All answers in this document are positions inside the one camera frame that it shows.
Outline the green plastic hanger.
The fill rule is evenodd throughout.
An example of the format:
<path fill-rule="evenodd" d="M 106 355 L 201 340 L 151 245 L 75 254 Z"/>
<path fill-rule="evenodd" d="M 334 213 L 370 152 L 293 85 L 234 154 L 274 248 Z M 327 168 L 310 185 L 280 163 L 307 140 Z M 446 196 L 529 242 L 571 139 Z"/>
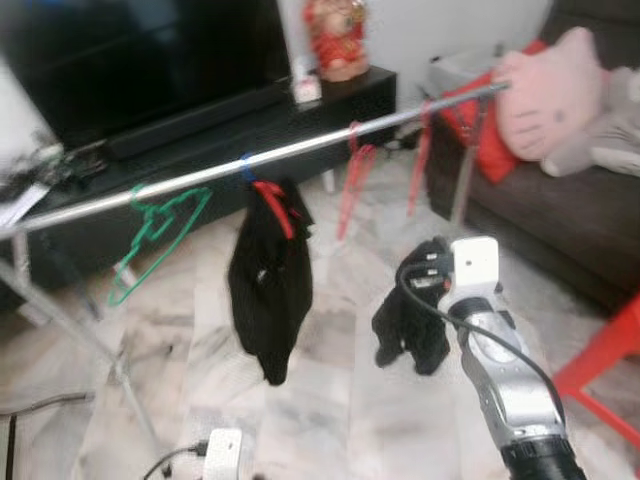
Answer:
<path fill-rule="evenodd" d="M 113 280 L 111 280 L 111 289 L 108 293 L 108 305 L 110 307 L 123 305 L 123 303 L 132 296 L 134 291 L 136 291 L 145 280 L 150 278 L 170 255 L 173 255 L 174 251 L 177 250 L 178 244 L 192 232 L 196 221 L 200 218 L 202 212 L 205 211 L 212 197 L 212 191 L 209 187 L 196 187 L 186 189 L 186 191 L 179 193 L 178 196 L 169 198 L 164 204 L 145 204 L 145 202 L 138 201 L 138 192 L 141 192 L 142 188 L 143 186 L 134 187 L 131 191 L 131 197 L 129 197 L 129 206 L 131 206 L 133 210 L 140 212 L 142 215 L 142 224 L 140 229 L 137 230 L 137 233 L 134 234 L 131 242 L 131 250 L 116 264 L 119 268 L 122 268 L 122 270 L 118 271 Z M 131 262 L 140 255 L 143 248 L 148 246 L 148 244 L 159 242 L 160 239 L 165 236 L 166 230 L 169 230 L 174 224 L 174 221 L 178 220 L 179 206 L 188 200 L 195 204 L 195 209 L 187 216 L 186 223 L 182 225 L 182 228 L 175 233 L 169 246 L 166 247 L 164 252 L 160 253 L 160 256 L 157 257 L 150 266 L 147 266 L 145 271 L 138 275 L 136 279 L 125 279 L 125 270 L 128 269 Z"/>

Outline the dark brown sofa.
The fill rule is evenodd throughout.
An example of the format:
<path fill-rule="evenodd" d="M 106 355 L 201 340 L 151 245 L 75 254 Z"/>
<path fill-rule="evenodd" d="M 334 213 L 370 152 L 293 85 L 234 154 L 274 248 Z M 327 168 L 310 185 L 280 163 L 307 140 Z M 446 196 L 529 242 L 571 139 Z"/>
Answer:
<path fill-rule="evenodd" d="M 515 45 L 550 44 L 573 27 L 593 32 L 604 67 L 639 67 L 640 0 L 550 0 Z M 571 291 L 614 311 L 640 291 L 640 178 L 591 166 L 554 178 L 521 163 L 498 183 L 476 174 L 465 220 Z"/>

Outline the red cushion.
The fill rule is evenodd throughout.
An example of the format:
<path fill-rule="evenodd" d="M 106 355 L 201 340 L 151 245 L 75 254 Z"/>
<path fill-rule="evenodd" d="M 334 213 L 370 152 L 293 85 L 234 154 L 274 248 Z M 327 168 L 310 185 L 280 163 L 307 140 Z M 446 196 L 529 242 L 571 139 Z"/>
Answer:
<path fill-rule="evenodd" d="M 439 115 L 452 129 L 454 137 L 463 145 L 470 145 L 474 134 L 474 120 L 477 110 L 477 100 L 461 102 L 452 109 L 440 111 Z M 507 178 L 509 173 L 517 168 L 522 161 L 513 154 L 500 137 L 497 129 L 497 101 L 489 100 L 485 106 L 485 119 L 480 129 L 480 143 L 476 152 L 476 166 L 490 183 L 497 186 Z"/>

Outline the black shirt red collar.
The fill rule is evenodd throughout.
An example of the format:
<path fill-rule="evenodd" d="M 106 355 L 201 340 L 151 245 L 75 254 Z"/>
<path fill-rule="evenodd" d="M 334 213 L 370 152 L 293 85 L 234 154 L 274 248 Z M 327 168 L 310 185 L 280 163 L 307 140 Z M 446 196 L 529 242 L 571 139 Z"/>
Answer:
<path fill-rule="evenodd" d="M 244 352 L 271 387 L 287 379 L 289 358 L 314 302 L 308 239 L 314 224 L 296 180 L 256 180 L 227 270 L 230 311 Z"/>

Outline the silver metal clothes rack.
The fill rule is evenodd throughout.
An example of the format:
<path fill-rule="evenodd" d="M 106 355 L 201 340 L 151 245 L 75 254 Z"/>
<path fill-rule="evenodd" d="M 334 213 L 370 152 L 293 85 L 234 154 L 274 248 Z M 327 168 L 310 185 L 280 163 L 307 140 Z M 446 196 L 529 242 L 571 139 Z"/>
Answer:
<path fill-rule="evenodd" d="M 492 83 L 488 84 L 488 86 L 476 88 L 476 90 L 461 93 L 461 95 L 435 100 L 433 101 L 433 106 L 431 106 L 431 114 L 454 108 L 454 106 L 460 105 L 461 102 L 471 100 L 477 100 L 477 108 L 484 108 L 485 105 L 488 105 L 490 99 L 497 96 L 500 91 L 506 90 L 507 87 L 507 83 Z M 398 113 L 380 116 L 380 118 L 370 120 L 370 122 L 361 123 L 361 127 L 357 129 L 358 136 L 397 127 L 397 125 L 412 122 L 415 119 L 420 120 L 421 110 L 422 106 L 415 110 L 398 111 Z M 251 169 L 252 166 L 274 163 L 274 161 L 287 159 L 287 157 L 308 154 L 308 152 L 320 150 L 320 148 L 337 145 L 339 142 L 348 140 L 348 133 L 349 128 L 342 129 L 342 131 L 320 134 L 320 136 L 308 138 L 308 140 L 288 143 L 288 145 L 273 148 L 273 150 L 262 152 L 262 154 L 252 154 L 250 159 Z M 211 166 L 211 168 L 198 170 L 198 172 L 163 180 L 163 182 L 151 184 L 151 186 L 143 186 L 141 192 L 138 192 L 138 201 L 147 204 L 148 198 L 179 195 L 186 189 L 202 187 L 202 184 L 210 182 L 210 180 L 237 174 L 239 173 L 238 161 L 239 159 L 229 161 L 229 163 Z M 131 197 L 131 191 L 115 193 L 115 195 L 96 198 L 96 200 L 60 207 L 60 209 L 46 212 L 46 214 L 19 220 L 12 227 L 0 228 L 0 239 L 10 239 L 12 241 L 13 259 L 22 261 L 22 265 L 17 268 L 13 262 L 0 260 L 0 282 L 9 285 L 10 289 L 13 289 L 15 293 L 18 293 L 18 296 L 24 298 L 29 305 L 33 305 L 38 311 L 44 312 L 47 319 L 59 325 L 70 337 L 76 338 L 83 346 L 91 349 L 96 355 L 105 358 L 105 361 L 109 362 L 111 374 L 119 381 L 124 397 L 127 399 L 129 407 L 132 408 L 142 433 L 145 434 L 147 443 L 143 451 L 152 454 L 160 452 L 163 449 L 163 445 L 157 439 L 154 422 L 152 422 L 146 408 L 143 407 L 140 398 L 138 398 L 136 390 L 134 390 L 127 361 L 116 356 L 113 349 L 106 347 L 106 344 L 102 343 L 102 340 L 93 334 L 86 325 L 72 319 L 68 312 L 56 305 L 56 302 L 52 300 L 49 294 L 38 288 L 36 284 L 29 282 L 28 253 L 23 248 L 18 247 L 19 244 L 26 242 L 28 234 L 35 232 L 35 230 L 55 227 L 55 225 L 70 223 L 70 221 L 90 218 L 90 216 L 100 214 L 100 212 L 119 209 L 119 207 L 129 205 L 129 197 Z"/>

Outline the black television console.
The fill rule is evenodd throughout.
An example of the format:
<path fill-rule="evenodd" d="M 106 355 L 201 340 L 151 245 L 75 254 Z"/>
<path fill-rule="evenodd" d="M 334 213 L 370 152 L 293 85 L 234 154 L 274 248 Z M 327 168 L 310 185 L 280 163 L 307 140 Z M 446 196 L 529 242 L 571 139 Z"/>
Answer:
<path fill-rule="evenodd" d="M 320 134 L 343 131 L 352 122 L 370 122 L 396 110 L 396 73 L 374 67 L 346 86 L 324 84 L 323 97 L 315 105 L 297 106 L 285 100 L 146 154 L 111 160 L 104 172 L 55 187 L 29 215 L 128 193 L 137 184 L 182 177 L 246 154 L 261 154 Z M 63 265 L 76 266 L 78 273 L 86 276 L 110 269 L 128 252 L 140 224 L 141 216 L 124 206 L 29 234 L 33 282 L 47 289 L 64 287 L 68 279 L 61 273 Z"/>

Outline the lace covered side table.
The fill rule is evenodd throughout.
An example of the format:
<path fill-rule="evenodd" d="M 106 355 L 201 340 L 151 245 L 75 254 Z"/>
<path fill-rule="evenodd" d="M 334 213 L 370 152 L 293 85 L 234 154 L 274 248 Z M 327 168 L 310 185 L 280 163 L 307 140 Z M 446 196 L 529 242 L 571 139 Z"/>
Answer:
<path fill-rule="evenodd" d="M 421 83 L 426 96 L 440 97 L 489 73 L 498 58 L 492 52 L 462 51 L 428 61 Z"/>

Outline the red plastic stool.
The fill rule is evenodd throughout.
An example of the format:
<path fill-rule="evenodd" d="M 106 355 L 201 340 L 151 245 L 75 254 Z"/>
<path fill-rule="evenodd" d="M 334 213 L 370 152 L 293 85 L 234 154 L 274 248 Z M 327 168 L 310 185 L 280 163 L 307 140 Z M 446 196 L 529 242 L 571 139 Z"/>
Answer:
<path fill-rule="evenodd" d="M 579 402 L 605 425 L 611 426 L 636 451 L 640 451 L 640 431 L 588 393 L 588 387 L 603 372 L 612 369 L 628 355 L 640 351 L 640 294 L 636 293 L 625 306 L 591 338 L 575 358 L 553 376 L 561 396 Z"/>

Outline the pink cat plush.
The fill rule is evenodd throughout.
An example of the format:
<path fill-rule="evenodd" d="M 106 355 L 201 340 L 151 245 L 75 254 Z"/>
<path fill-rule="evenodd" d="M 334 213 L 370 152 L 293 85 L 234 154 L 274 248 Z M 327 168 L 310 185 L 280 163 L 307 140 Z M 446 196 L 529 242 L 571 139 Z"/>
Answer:
<path fill-rule="evenodd" d="M 543 160 L 602 111 L 605 70 L 584 27 L 568 29 L 536 54 L 507 52 L 493 81 L 508 84 L 495 100 L 495 124 L 522 160 Z"/>

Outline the grey cat plush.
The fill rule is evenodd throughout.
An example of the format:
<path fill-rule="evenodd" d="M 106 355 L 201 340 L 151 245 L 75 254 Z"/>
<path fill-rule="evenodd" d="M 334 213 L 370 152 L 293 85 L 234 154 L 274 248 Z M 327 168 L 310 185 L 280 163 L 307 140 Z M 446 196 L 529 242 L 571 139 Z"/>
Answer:
<path fill-rule="evenodd" d="M 595 119 L 541 160 L 550 177 L 567 177 L 599 166 L 614 173 L 640 175 L 640 76 L 620 67 L 608 73 L 603 110 Z"/>

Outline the red fortune god figurine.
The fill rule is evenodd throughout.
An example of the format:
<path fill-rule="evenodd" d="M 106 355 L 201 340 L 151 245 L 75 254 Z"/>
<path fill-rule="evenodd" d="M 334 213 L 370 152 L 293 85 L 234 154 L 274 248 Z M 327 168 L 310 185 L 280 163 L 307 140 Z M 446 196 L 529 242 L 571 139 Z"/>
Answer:
<path fill-rule="evenodd" d="M 306 0 L 303 22 L 325 82 L 346 82 L 370 69 L 364 46 L 365 0 Z"/>

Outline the black soundbar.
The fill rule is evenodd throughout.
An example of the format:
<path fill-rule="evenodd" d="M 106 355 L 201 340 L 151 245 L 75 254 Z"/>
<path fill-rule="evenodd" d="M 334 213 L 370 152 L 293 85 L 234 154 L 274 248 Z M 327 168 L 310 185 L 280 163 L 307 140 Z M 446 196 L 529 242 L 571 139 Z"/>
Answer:
<path fill-rule="evenodd" d="M 155 150 L 164 145 L 183 140 L 206 129 L 214 128 L 241 116 L 256 113 L 256 111 L 270 108 L 284 102 L 289 96 L 285 82 L 288 78 L 280 78 L 269 86 L 257 88 L 228 99 L 211 102 L 189 110 L 166 116 L 157 122 L 142 125 L 106 140 L 101 151 L 110 159 L 120 159 L 147 151 Z"/>

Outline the black flat television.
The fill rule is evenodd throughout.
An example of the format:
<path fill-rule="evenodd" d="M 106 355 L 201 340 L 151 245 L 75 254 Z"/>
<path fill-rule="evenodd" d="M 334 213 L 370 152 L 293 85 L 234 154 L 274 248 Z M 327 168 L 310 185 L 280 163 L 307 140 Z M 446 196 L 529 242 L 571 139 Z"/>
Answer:
<path fill-rule="evenodd" d="M 276 0 L 0 0 L 0 58 L 72 147 L 289 73 Z"/>

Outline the green topped electronics board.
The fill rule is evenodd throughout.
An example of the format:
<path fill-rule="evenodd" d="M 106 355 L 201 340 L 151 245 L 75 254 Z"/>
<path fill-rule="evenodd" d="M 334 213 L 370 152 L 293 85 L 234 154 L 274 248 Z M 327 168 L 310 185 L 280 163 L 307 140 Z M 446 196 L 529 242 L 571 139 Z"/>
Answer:
<path fill-rule="evenodd" d="M 108 168 L 108 161 L 93 146 L 67 150 L 61 143 L 51 143 L 37 148 L 32 159 L 38 182 L 50 187 L 68 180 L 83 182 Z"/>

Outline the white papers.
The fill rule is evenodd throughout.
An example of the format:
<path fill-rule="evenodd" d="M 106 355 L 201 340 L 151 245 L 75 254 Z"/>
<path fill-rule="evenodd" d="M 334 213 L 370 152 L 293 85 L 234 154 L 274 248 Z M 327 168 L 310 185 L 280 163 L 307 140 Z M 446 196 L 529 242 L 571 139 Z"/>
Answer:
<path fill-rule="evenodd" d="M 44 184 L 33 183 L 19 195 L 0 195 L 0 228 L 17 224 L 49 192 L 50 188 Z"/>

